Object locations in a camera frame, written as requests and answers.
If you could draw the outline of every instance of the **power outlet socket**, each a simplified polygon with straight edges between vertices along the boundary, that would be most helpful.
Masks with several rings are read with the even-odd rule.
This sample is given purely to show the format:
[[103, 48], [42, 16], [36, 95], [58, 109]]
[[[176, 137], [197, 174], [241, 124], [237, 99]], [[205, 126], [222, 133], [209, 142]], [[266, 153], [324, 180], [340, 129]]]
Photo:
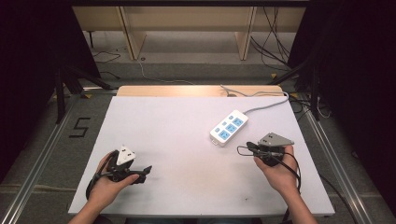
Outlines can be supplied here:
[[212, 143], [224, 147], [247, 122], [248, 117], [246, 115], [238, 110], [234, 110], [210, 131]]
[[132, 161], [136, 158], [134, 152], [132, 152], [128, 147], [122, 146], [120, 148], [119, 157], [117, 158], [117, 165], [122, 165], [125, 162]]

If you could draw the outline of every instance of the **white table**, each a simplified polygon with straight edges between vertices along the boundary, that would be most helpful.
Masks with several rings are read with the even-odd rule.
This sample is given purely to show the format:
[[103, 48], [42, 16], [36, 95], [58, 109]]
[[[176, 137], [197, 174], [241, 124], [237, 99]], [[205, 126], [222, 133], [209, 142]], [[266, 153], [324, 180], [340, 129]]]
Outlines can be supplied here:
[[269, 132], [295, 142], [302, 196], [315, 216], [334, 214], [290, 104], [254, 111], [247, 126], [225, 147], [210, 130], [232, 110], [279, 102], [271, 97], [113, 97], [69, 213], [86, 202], [85, 189], [99, 161], [125, 145], [152, 165], [146, 183], [124, 189], [103, 214], [124, 217], [264, 217], [283, 215], [286, 204], [251, 157], [236, 152]]

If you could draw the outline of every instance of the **metal frame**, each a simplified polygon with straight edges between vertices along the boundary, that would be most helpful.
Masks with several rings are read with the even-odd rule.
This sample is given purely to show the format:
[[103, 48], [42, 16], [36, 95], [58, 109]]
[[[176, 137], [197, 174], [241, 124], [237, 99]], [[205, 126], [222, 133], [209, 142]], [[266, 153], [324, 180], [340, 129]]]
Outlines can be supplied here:
[[334, 171], [335, 177], [337, 178], [337, 181], [340, 184], [342, 191], [345, 193], [346, 200], [348, 201], [355, 218], [361, 224], [374, 223], [367, 212], [366, 206], [361, 200], [361, 196], [356, 191], [355, 187], [353, 186], [351, 180], [347, 175], [346, 170], [344, 169], [344, 166], [338, 159], [338, 156], [334, 151], [334, 148], [332, 147], [332, 144], [330, 143], [327, 134], [322, 128], [320, 121], [317, 121], [310, 111], [306, 112], [306, 115], [311, 125], [311, 128], [317, 136], [321, 148], [323, 149], [323, 152], [326, 155], [326, 158], [329, 161], [332, 170]]
[[48, 160], [50, 159], [50, 155], [55, 149], [56, 144], [64, 130], [64, 126], [67, 124], [69, 120], [70, 114], [74, 108], [74, 105], [79, 100], [80, 95], [72, 95], [70, 98], [69, 103], [66, 107], [66, 112], [64, 114], [64, 118], [61, 120], [59, 124], [55, 124], [55, 128], [53, 129], [49, 140], [47, 141], [46, 145], [44, 145], [43, 150], [41, 151], [40, 155], [38, 156], [35, 165], [33, 166], [31, 172], [26, 177], [25, 181], [21, 185], [20, 190], [17, 193], [17, 196], [14, 198], [13, 202], [8, 207], [5, 216], [2, 219], [2, 224], [8, 223], [17, 223], [18, 218], [20, 217], [24, 206], [26, 205], [27, 201], [29, 200], [30, 195], [32, 194], [33, 188], [37, 183], [38, 178], [41, 176], [44, 168]]

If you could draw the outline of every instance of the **power strip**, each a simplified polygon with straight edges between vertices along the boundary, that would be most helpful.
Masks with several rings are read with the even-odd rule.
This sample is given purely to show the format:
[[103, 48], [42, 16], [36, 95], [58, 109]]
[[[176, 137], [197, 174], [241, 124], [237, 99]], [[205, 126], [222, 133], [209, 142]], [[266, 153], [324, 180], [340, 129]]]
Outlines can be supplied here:
[[212, 143], [224, 147], [247, 122], [248, 117], [246, 115], [238, 110], [234, 110], [210, 131]]

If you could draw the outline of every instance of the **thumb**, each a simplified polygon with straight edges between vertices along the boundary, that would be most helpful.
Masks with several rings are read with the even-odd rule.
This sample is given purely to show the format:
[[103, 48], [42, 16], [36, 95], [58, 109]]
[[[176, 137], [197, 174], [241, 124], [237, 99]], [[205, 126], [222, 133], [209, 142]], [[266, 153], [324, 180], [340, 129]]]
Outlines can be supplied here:
[[119, 186], [123, 189], [123, 188], [127, 187], [128, 185], [131, 185], [132, 183], [134, 183], [137, 178], [139, 178], [139, 175], [129, 175], [128, 177], [121, 180], [117, 184], [119, 184]]

